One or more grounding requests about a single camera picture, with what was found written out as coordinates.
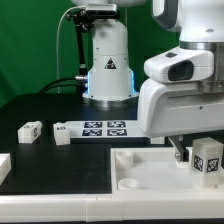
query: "white block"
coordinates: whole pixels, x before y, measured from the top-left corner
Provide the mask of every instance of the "white block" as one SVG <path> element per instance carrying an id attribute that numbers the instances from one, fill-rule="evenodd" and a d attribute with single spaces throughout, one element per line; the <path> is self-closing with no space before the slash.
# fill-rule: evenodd
<path id="1" fill-rule="evenodd" d="M 204 138 L 193 142 L 192 178 L 201 187 L 217 187 L 220 179 L 223 144 Z"/>
<path id="2" fill-rule="evenodd" d="M 18 130 L 19 143 L 33 143 L 41 135 L 41 128 L 40 121 L 27 122 Z"/>
<path id="3" fill-rule="evenodd" d="M 11 170 L 10 154 L 0 154 L 0 185 Z"/>
<path id="4" fill-rule="evenodd" d="M 164 137 L 150 138 L 151 144 L 165 144 Z"/>
<path id="5" fill-rule="evenodd" d="M 67 128 L 66 124 L 56 123 L 54 124 L 54 139 L 56 145 L 69 145 L 70 140 L 70 131 Z"/>
<path id="6" fill-rule="evenodd" d="M 133 152 L 128 150 L 116 152 L 116 167 L 121 170 L 132 168 Z"/>

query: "white cube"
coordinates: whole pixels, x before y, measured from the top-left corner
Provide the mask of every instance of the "white cube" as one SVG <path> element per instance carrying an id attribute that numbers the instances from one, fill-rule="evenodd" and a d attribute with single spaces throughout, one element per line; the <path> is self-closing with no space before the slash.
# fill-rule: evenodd
<path id="1" fill-rule="evenodd" d="M 223 144 L 204 138 L 193 142 L 192 178 L 201 187 L 216 187 L 219 184 Z"/>
<path id="2" fill-rule="evenodd" d="M 54 139 L 56 145 L 69 145 L 70 144 L 70 132 L 63 123 L 54 124 Z"/>
<path id="3" fill-rule="evenodd" d="M 33 143 L 41 135 L 40 121 L 27 122 L 18 130 L 19 143 Z"/>

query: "black cable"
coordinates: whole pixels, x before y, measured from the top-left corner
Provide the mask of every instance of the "black cable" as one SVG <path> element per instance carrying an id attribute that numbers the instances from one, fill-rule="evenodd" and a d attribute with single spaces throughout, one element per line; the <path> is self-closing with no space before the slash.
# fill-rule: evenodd
<path id="1" fill-rule="evenodd" d="M 83 86 L 82 84 L 67 84 L 67 85 L 54 85 L 54 86 L 49 86 L 47 89 L 45 89 L 44 91 L 42 91 L 39 94 L 44 94 L 46 92 L 48 92 L 51 89 L 54 88 L 60 88 L 60 87 L 78 87 L 78 86 Z"/>
<path id="2" fill-rule="evenodd" d="M 44 86 L 40 91 L 39 91 L 39 94 L 41 93 L 44 93 L 46 89 L 48 89 L 49 87 L 53 86 L 54 84 L 57 84 L 57 83 L 61 83 L 61 82 L 65 82 L 65 81 L 73 81 L 75 80 L 75 76 L 72 76 L 72 77 L 66 77 L 66 78 L 61 78 L 61 79 L 57 79 L 53 82 L 50 82 L 49 84 L 47 84 L 46 86 Z"/>

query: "white foam block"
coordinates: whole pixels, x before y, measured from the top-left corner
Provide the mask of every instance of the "white foam block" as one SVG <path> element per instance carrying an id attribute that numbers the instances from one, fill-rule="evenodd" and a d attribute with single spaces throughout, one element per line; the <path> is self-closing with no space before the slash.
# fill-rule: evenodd
<path id="1" fill-rule="evenodd" d="M 54 124 L 54 139 L 56 145 L 69 145 L 70 144 L 70 131 L 66 124 Z"/>
<path id="2" fill-rule="evenodd" d="M 33 143 L 41 135 L 40 121 L 27 122 L 18 130 L 19 143 Z"/>
<path id="3" fill-rule="evenodd" d="M 0 185 L 11 170 L 10 154 L 0 154 Z"/>

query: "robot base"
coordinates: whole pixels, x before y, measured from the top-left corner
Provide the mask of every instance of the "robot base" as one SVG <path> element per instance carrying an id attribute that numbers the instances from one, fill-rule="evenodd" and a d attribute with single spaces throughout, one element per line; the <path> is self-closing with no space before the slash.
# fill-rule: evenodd
<path id="1" fill-rule="evenodd" d="M 83 103 L 89 104 L 91 106 L 101 107 L 101 108 L 120 108 L 125 107 L 131 104 L 138 103 L 139 94 L 135 93 L 128 99 L 123 100 L 99 100 L 99 99 L 92 99 L 87 94 L 83 94 Z"/>

